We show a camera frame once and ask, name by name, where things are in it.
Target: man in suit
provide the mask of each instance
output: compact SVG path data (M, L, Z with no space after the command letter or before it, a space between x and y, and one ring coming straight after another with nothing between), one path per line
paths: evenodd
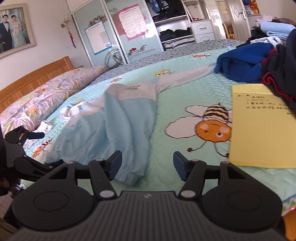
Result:
M2 44L4 52L12 49L12 36L7 14L3 15L2 23L0 24L0 44Z

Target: wall sconce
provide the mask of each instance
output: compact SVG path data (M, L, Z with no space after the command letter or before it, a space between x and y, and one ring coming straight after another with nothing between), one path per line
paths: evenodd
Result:
M61 27L62 28L64 28L64 27L68 28L69 22L70 22L69 14L64 15L64 22L61 24Z

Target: white wedding dress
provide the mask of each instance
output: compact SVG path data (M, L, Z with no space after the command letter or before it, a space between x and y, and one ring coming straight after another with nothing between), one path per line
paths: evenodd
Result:
M22 27L19 21L10 22L9 26L10 30L12 30L13 37L13 47L17 48L27 44L26 39L22 35Z

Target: framed wedding photo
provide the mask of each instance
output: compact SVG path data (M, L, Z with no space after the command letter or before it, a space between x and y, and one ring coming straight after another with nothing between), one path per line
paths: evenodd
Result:
M0 7L0 58L34 46L27 5Z

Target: yellow paper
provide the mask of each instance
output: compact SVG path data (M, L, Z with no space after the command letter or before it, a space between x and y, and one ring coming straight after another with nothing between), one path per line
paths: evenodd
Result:
M296 118L263 84L232 86L229 161L238 166L296 168Z

